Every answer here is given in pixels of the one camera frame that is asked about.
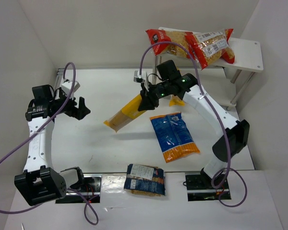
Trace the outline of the large yellow spaghetti bag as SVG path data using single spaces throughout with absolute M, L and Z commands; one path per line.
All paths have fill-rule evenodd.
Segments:
M 144 111 L 138 111 L 140 103 L 142 101 L 141 95 L 138 94 L 130 102 L 128 102 L 121 110 L 119 110 L 113 117 L 104 121 L 104 124 L 115 132 L 125 127 L 131 121 L 141 116 Z

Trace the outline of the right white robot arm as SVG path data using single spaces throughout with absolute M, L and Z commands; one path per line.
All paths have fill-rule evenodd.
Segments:
M 194 108 L 218 136 L 218 141 L 212 146 L 214 156 L 202 173 L 209 178 L 218 176 L 228 161 L 247 145 L 249 123 L 230 115 L 199 85 L 197 77 L 190 73 L 182 75 L 172 60 L 158 65 L 157 69 L 161 81 L 156 85 L 148 81 L 145 71 L 134 72 L 134 81 L 140 83 L 142 88 L 138 111 L 154 110 L 159 106 L 159 99 L 169 95 L 179 97 Z

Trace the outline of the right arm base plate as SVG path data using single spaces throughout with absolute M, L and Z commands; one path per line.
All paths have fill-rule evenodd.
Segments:
M 182 183 L 187 189 L 188 201 L 210 201 L 218 200 L 221 196 L 221 200 L 230 200 L 230 190 L 228 181 L 225 180 L 223 185 L 215 189 L 211 186 L 211 182 L 199 172 L 186 173 L 185 181 Z

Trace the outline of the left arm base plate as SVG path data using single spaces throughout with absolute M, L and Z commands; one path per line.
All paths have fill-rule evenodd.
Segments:
M 89 203 L 100 203 L 102 174 L 84 173 L 84 184 L 76 190 Z M 84 200 L 75 192 L 69 192 L 65 198 L 55 201 L 56 204 L 81 204 Z

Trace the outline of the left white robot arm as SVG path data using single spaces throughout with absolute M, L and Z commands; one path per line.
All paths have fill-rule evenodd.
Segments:
M 61 113 L 77 120 L 90 114 L 84 98 L 76 99 L 78 82 L 72 86 L 70 80 L 62 83 L 57 90 L 50 85 L 32 88 L 34 98 L 28 105 L 25 118 L 30 131 L 27 161 L 22 174 L 15 176 L 14 184 L 30 206 L 62 199 L 68 188 L 78 189 L 84 184 L 84 175 L 79 167 L 61 172 L 53 169 L 51 146 L 55 119 L 52 117 L 63 105 Z

